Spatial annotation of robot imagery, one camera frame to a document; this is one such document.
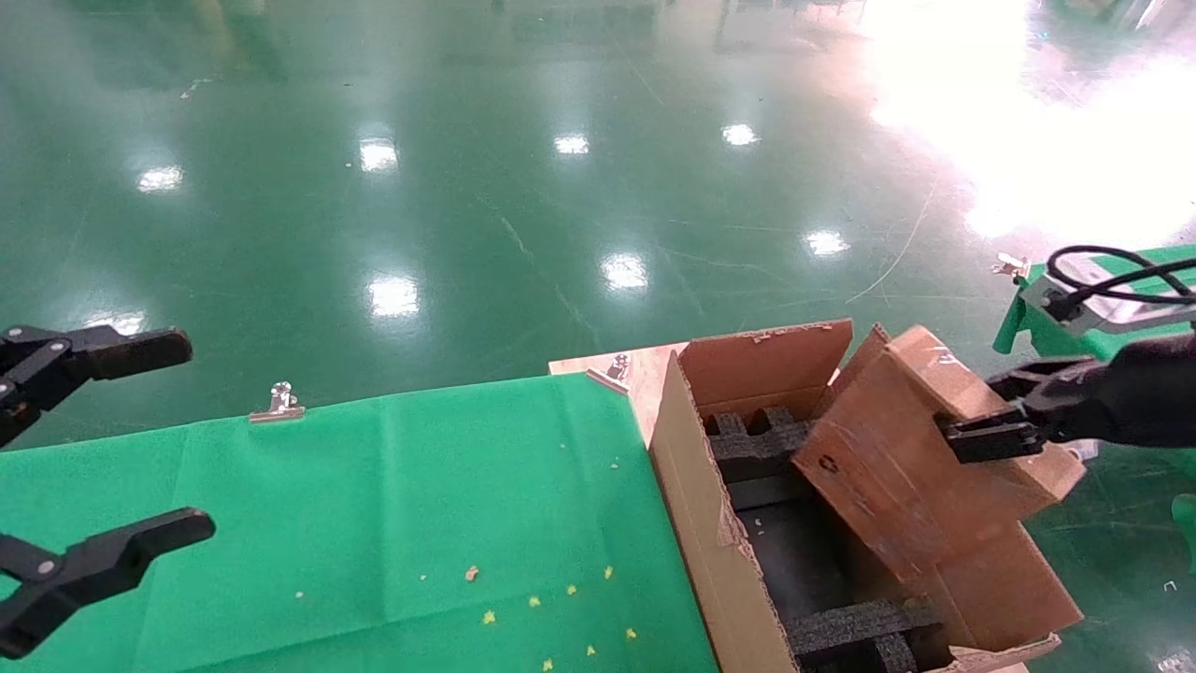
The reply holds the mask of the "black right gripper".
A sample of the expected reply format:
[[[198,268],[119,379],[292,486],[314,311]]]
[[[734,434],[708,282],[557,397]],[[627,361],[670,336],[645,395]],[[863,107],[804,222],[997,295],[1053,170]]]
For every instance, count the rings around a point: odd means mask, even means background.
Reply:
[[[962,464],[1039,455],[1046,446],[1072,449],[1090,442],[1093,429],[1093,438],[1125,446],[1195,446],[1192,334],[1131,342],[1109,363],[1037,359],[986,383],[1012,406],[969,418],[941,414],[941,436]]]

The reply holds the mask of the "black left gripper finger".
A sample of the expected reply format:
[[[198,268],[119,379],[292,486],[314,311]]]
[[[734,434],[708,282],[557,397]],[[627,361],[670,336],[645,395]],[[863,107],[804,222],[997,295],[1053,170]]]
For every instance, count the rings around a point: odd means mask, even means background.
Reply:
[[[1,537],[1,571],[17,588],[1,605],[1,651],[22,660],[79,610],[132,592],[161,555],[210,540],[216,527],[199,508],[176,508],[86,537],[63,553]]]
[[[193,360],[193,342],[177,328],[118,334],[111,325],[48,331],[4,329],[1,341],[1,447],[28,432],[90,380],[132,378]]]

